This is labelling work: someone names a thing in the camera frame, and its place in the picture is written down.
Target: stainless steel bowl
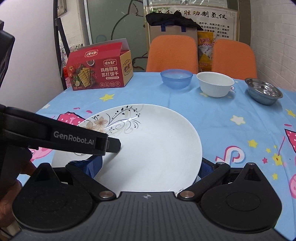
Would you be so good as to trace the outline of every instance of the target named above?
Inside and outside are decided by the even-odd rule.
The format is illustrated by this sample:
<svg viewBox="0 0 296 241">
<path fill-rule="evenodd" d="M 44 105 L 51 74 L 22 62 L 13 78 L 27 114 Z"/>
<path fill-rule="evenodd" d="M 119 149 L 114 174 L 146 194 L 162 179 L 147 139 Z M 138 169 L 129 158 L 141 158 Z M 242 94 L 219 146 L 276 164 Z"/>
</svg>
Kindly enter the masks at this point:
<svg viewBox="0 0 296 241">
<path fill-rule="evenodd" d="M 282 92 L 270 83 L 253 78 L 247 78 L 245 82 L 249 87 L 250 96 L 261 104 L 272 105 L 283 97 Z"/>
</svg>

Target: plate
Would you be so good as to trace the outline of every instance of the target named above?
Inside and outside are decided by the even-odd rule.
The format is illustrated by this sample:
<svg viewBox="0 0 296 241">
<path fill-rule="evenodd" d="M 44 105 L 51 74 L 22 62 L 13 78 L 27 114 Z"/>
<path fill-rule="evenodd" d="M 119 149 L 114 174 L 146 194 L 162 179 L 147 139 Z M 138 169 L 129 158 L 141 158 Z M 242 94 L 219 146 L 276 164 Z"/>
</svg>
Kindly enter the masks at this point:
<svg viewBox="0 0 296 241">
<path fill-rule="evenodd" d="M 119 153 L 106 153 L 95 180 L 118 196 L 121 191 L 179 191 L 190 186 L 202 162 L 202 145 L 193 125 L 157 105 L 132 104 L 102 111 L 79 124 L 119 138 Z M 53 167 L 90 155 L 56 151 Z"/>
</svg>

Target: finger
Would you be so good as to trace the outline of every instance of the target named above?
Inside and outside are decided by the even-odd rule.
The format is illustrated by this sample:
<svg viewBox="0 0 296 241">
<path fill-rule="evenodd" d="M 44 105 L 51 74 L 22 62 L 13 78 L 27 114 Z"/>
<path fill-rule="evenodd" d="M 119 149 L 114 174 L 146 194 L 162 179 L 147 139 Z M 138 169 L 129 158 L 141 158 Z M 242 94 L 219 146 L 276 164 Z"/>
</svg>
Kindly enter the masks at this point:
<svg viewBox="0 0 296 241">
<path fill-rule="evenodd" d="M 36 166 L 31 161 L 28 161 L 28 164 L 22 169 L 21 174 L 27 174 L 31 176 L 35 170 Z"/>
<path fill-rule="evenodd" d="M 0 227 L 8 227 L 13 221 L 12 203 L 20 192 L 22 184 L 16 180 L 8 189 L 6 195 L 0 200 Z"/>
</svg>

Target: metal screw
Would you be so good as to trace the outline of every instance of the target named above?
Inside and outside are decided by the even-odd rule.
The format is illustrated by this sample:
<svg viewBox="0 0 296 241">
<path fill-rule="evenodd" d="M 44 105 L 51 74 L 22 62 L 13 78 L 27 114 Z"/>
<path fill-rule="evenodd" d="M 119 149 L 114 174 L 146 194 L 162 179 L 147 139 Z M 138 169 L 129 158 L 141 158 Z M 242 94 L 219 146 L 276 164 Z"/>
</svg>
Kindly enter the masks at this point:
<svg viewBox="0 0 296 241">
<path fill-rule="evenodd" d="M 110 198 L 114 195 L 114 193 L 111 191 L 102 191 L 99 193 L 99 195 L 101 198 Z"/>
<path fill-rule="evenodd" d="M 183 191 L 183 192 L 180 192 L 180 196 L 183 198 L 192 198 L 192 197 L 194 197 L 194 192 Z"/>
</svg>

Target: cartoon print tablecloth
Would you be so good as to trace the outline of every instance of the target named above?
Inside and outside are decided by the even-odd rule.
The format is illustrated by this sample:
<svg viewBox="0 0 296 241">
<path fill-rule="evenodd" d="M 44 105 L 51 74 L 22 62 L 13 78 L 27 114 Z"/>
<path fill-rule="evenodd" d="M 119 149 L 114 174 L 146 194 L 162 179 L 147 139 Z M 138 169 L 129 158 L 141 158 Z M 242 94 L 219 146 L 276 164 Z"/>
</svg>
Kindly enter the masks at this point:
<svg viewBox="0 0 296 241">
<path fill-rule="evenodd" d="M 255 162 L 282 201 L 276 230 L 295 238 L 296 220 L 296 93 L 283 91 L 273 106 L 264 106 L 249 97 L 244 81 L 236 80 L 223 98 L 201 92 L 193 76 L 183 90 L 166 87 L 159 73 L 134 73 L 124 88 L 72 91 L 67 89 L 37 113 L 78 125 L 100 111 L 125 104 L 156 104 L 186 117 L 202 142 L 203 157 L 225 161 L 232 167 Z M 51 163 L 54 151 L 33 151 L 33 163 Z M 24 184 L 26 175 L 18 179 Z"/>
</svg>

